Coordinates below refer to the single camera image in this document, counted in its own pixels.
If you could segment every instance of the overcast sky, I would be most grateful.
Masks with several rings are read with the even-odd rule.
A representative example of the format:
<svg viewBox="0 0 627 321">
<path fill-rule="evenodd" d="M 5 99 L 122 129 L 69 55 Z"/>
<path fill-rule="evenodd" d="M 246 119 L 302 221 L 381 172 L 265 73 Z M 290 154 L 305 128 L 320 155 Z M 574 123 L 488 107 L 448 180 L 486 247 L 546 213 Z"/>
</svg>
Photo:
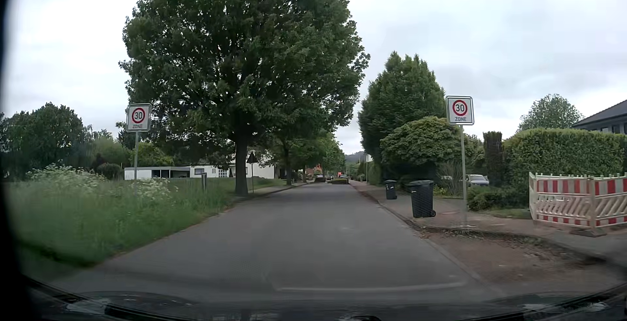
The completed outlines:
<svg viewBox="0 0 627 321">
<path fill-rule="evenodd" d="M 46 101 L 85 125 L 124 119 L 124 19 L 137 0 L 11 0 L 2 109 Z M 559 93 L 585 116 L 627 99 L 627 0 L 351 0 L 368 83 L 390 52 L 419 54 L 449 95 L 474 98 L 469 133 L 514 133 L 534 100 Z M 358 104 L 355 115 L 361 108 Z M 356 119 L 337 137 L 361 150 Z"/>
</svg>

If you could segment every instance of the asphalt road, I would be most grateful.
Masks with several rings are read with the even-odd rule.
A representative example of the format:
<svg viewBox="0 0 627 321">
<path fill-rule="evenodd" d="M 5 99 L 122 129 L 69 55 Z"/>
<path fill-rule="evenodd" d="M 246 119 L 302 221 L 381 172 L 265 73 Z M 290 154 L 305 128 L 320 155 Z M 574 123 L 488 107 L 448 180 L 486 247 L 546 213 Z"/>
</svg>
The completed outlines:
<svg viewBox="0 0 627 321">
<path fill-rule="evenodd" d="M 498 296 L 352 187 L 330 184 L 248 201 L 53 284 L 72 292 L 150 292 L 201 302 Z"/>
</svg>

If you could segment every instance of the speed limit sign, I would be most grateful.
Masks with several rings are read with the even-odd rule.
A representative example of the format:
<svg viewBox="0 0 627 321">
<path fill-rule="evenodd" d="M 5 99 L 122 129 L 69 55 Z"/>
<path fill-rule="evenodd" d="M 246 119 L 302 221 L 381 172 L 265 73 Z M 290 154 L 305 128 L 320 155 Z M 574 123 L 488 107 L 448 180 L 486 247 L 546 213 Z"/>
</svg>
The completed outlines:
<svg viewBox="0 0 627 321">
<path fill-rule="evenodd" d="M 147 132 L 151 129 L 151 105 L 148 103 L 129 104 L 127 108 L 126 131 Z"/>
<path fill-rule="evenodd" d="M 472 97 L 449 96 L 446 97 L 446 116 L 451 125 L 473 125 L 474 112 Z"/>
</svg>

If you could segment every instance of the red and white barrier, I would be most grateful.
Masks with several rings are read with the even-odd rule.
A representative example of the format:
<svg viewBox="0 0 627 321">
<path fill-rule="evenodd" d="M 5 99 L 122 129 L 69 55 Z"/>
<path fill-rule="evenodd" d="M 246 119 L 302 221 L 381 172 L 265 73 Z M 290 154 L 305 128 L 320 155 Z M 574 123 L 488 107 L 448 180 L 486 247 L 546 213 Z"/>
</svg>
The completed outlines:
<svg viewBox="0 0 627 321">
<path fill-rule="evenodd" d="M 529 210 L 536 221 L 576 228 L 627 223 L 627 173 L 607 177 L 529 173 Z"/>
</svg>

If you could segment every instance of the windshield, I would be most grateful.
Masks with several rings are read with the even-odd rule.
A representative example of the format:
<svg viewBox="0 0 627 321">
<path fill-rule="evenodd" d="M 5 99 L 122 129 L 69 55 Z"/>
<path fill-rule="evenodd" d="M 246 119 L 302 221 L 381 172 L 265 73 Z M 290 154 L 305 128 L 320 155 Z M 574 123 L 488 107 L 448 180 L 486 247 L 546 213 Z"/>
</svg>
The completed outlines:
<svg viewBox="0 0 627 321">
<path fill-rule="evenodd" d="M 607 290 L 625 2 L 8 0 L 22 272 L 91 308 L 259 320 Z"/>
</svg>

